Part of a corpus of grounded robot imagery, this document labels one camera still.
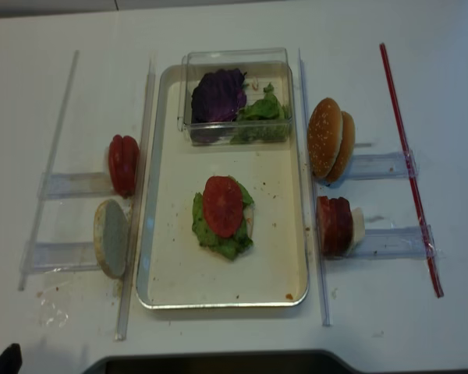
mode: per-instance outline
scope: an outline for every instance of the red cabbage leaf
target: red cabbage leaf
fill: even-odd
[[[193,91],[192,123],[229,122],[246,105],[244,75],[239,69],[209,72]]]

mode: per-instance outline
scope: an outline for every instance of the metal tray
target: metal tray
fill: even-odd
[[[292,306],[307,295],[297,133],[285,143],[191,146],[177,129],[183,67],[161,76],[136,276],[149,309]],[[255,200],[254,245],[229,262],[199,246],[194,194],[212,175],[232,175]]]

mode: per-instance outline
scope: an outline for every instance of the clear plastic box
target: clear plastic box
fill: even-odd
[[[245,75],[246,106],[264,98],[264,88],[274,87],[284,118],[255,121],[194,123],[191,108],[194,89],[206,73],[239,69]],[[191,52],[185,61],[183,128],[193,145],[285,142],[293,123],[293,81],[285,48],[250,51]]]

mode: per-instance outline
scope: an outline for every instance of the sesame seed bun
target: sesame seed bun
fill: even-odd
[[[353,145],[356,142],[356,126],[353,123],[353,118],[346,111],[342,112],[343,117],[343,134],[340,151],[336,157],[333,168],[326,176],[327,183],[333,183],[339,180],[346,169],[353,153]]]
[[[333,168],[340,151],[342,132],[340,107],[329,97],[322,100],[314,109],[307,129],[310,163],[317,178],[325,178]]]

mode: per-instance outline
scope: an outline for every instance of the tomato slice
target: tomato slice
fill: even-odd
[[[321,235],[321,251],[323,255],[331,254],[330,234],[332,228],[331,207],[326,196],[319,196],[317,204],[317,222],[319,223]]]
[[[337,234],[337,256],[345,254],[352,242],[353,220],[350,204],[347,199],[339,197],[336,200],[336,234]]]
[[[203,192],[203,215],[211,230],[228,238],[243,220],[243,196],[236,181],[229,177],[210,177]]]
[[[115,135],[109,146],[109,173],[115,191],[123,197],[135,193],[139,146],[131,136]]]

